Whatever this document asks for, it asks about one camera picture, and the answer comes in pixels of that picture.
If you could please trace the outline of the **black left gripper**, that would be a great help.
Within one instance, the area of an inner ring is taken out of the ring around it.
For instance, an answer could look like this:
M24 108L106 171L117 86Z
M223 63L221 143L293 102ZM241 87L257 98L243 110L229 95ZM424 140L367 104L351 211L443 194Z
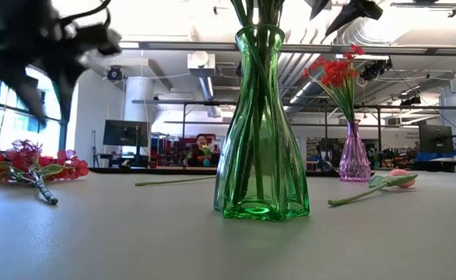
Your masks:
M89 69L81 59L87 52L98 51L104 56L120 54L120 36L103 24L82 27L75 35L61 29L43 35L43 30L27 27L2 29L5 44L0 59L0 81L4 82L41 124L46 124L43 102L37 91L37 80L26 74L26 66L37 63L52 74L60 105L61 118L68 121L72 97L80 75Z

